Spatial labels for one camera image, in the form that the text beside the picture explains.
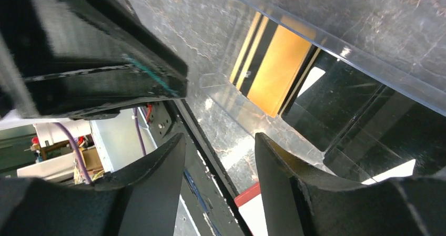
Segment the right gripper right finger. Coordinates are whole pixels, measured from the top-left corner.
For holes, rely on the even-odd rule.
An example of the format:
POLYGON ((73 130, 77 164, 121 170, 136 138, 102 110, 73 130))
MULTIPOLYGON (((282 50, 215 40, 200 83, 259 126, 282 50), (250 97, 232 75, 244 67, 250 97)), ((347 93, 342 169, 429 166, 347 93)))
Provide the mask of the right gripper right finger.
POLYGON ((375 184, 340 178, 255 135, 269 235, 445 235, 445 171, 375 184))

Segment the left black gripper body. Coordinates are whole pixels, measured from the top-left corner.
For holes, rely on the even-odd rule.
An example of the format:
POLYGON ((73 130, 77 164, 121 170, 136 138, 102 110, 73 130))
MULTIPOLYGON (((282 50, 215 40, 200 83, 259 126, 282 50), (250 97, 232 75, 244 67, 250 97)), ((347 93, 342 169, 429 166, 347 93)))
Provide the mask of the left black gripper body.
POLYGON ((98 120, 183 99, 187 64, 117 0, 1 0, 1 116, 98 120))

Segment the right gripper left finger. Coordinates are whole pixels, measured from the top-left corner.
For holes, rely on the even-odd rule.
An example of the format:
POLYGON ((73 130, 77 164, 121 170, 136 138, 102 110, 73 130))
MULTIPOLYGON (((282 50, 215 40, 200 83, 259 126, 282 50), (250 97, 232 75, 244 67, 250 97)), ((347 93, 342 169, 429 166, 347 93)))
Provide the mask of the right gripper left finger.
POLYGON ((186 142, 176 134, 93 184, 1 179, 1 235, 173 235, 186 142))

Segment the clear box with black cards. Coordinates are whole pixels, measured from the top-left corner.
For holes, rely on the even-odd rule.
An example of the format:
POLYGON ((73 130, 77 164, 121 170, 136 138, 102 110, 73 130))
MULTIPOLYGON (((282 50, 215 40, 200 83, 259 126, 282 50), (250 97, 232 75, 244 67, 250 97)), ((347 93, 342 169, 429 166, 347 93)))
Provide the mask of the clear box with black cards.
POLYGON ((402 89, 402 82, 362 68, 390 66, 365 55, 283 9, 224 0, 236 14, 225 63, 202 75, 200 85, 246 134, 267 133, 307 162, 353 181, 433 175, 445 169, 445 112, 402 89), (315 30, 313 47, 280 113, 266 115, 230 83, 229 76, 256 12, 279 22, 283 15, 315 30))

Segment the gold black striped card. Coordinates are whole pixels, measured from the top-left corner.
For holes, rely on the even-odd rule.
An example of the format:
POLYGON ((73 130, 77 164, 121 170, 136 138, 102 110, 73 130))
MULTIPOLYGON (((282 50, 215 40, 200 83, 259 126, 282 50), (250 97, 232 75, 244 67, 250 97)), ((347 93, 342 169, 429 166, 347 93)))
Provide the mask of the gold black striped card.
POLYGON ((243 96, 266 115, 280 113, 304 63, 316 32, 289 16, 275 22, 256 12, 229 76, 243 96))

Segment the red leather card holder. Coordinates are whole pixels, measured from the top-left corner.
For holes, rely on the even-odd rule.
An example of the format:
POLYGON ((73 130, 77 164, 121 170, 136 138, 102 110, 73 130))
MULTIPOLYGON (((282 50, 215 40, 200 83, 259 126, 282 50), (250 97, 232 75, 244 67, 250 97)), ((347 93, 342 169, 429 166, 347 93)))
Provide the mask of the red leather card holder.
POLYGON ((268 235, 260 184, 258 182, 236 196, 235 204, 252 235, 268 235))

